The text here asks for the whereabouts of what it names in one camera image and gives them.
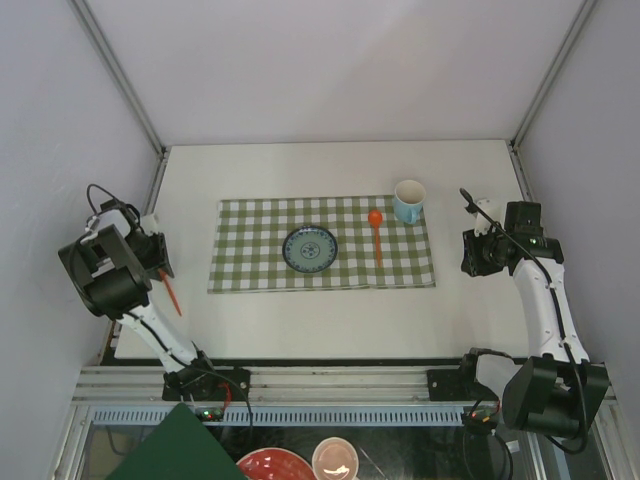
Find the light blue mug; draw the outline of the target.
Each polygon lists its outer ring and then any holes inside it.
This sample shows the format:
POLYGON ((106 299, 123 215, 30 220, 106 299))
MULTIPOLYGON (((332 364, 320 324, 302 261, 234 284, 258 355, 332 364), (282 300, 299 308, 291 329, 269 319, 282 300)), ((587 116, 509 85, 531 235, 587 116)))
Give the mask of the light blue mug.
POLYGON ((415 180, 403 180, 395 186, 393 210, 399 221, 413 225, 421 215, 426 190, 415 180))

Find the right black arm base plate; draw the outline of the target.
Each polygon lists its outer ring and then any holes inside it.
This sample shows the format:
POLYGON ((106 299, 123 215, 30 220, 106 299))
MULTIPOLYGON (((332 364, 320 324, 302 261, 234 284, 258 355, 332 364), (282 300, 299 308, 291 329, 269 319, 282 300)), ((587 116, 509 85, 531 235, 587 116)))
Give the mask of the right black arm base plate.
POLYGON ((429 399, 433 402, 476 400, 471 378, 460 369, 429 369, 426 372, 429 399))

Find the blue patterned plate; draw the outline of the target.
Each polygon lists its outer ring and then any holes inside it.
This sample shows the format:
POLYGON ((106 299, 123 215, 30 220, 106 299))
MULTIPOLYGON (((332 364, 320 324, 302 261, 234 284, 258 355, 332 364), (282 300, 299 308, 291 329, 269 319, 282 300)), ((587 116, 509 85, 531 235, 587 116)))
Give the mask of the blue patterned plate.
POLYGON ((337 258, 338 243, 326 228, 306 225, 291 231, 282 245, 286 265, 298 273, 316 274, 329 268, 337 258))

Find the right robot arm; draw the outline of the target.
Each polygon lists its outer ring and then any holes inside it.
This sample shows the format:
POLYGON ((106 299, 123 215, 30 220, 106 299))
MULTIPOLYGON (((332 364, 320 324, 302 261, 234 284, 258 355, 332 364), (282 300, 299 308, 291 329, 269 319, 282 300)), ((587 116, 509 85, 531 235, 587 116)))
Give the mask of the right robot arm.
POLYGON ((529 356, 518 365, 505 352, 472 348, 459 368, 461 391, 473 399, 494 394, 508 428, 541 434, 555 445, 571 440, 569 452, 579 453, 609 388, 608 372, 590 360, 578 337, 564 254, 544 233, 540 204, 510 202, 503 221, 489 214, 489 205, 487 199, 467 201, 476 223, 463 234, 461 269, 471 277, 509 274, 524 309, 529 356))

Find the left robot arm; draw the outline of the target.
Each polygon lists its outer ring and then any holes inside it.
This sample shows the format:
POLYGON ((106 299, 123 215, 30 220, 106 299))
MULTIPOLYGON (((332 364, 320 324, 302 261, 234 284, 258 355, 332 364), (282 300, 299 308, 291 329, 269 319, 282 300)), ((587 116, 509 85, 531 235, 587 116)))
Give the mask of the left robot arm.
POLYGON ((86 308, 134 331, 157 355, 165 369, 163 399, 214 398, 218 374, 151 301, 154 284, 174 273, 164 235, 146 232, 133 205, 117 198, 103 203, 58 256, 86 308))

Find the orange plastic spoon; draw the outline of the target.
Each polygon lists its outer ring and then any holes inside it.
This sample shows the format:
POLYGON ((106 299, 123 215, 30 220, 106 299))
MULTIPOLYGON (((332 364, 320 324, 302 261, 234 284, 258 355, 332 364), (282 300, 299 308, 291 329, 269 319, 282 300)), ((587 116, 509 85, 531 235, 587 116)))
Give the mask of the orange plastic spoon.
POLYGON ((374 231, 375 249, 376 249, 376 263, 377 267, 382 267, 382 249, 380 241, 380 226, 383 222, 383 215, 379 210, 371 210, 368 214, 368 222, 374 231))

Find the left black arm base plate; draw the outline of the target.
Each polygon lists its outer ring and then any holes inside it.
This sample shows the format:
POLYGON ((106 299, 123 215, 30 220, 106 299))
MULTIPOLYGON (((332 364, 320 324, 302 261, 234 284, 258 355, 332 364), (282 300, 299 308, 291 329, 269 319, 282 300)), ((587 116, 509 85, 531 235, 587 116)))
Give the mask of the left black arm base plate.
POLYGON ((163 375, 164 401, 243 401, 249 392, 251 374, 246 369, 205 370, 183 368, 163 375))

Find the green white checkered cloth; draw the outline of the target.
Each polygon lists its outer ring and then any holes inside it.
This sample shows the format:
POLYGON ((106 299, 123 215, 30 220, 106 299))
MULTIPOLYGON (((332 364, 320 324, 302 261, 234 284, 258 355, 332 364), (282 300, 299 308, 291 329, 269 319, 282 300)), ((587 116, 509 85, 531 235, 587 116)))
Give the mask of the green white checkered cloth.
POLYGON ((429 288, 426 221, 400 221, 391 195, 222 200, 208 291, 429 288))

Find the orange plastic fork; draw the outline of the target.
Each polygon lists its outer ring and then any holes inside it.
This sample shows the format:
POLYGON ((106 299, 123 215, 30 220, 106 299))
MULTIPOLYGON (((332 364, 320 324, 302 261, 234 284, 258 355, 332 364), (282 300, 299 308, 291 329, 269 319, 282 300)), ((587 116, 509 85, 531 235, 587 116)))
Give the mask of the orange plastic fork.
POLYGON ((181 309, 181 307, 179 305, 177 296, 176 296, 176 294, 175 294, 175 292, 174 292, 174 290, 172 288, 172 285, 170 283, 169 275, 163 269, 159 269, 158 272, 159 272, 161 281, 162 281, 162 283, 164 284, 164 286, 165 286, 165 288, 167 290, 169 298, 170 298, 170 300, 171 300, 171 302, 172 302, 177 314, 179 316, 182 316, 182 309, 181 309))

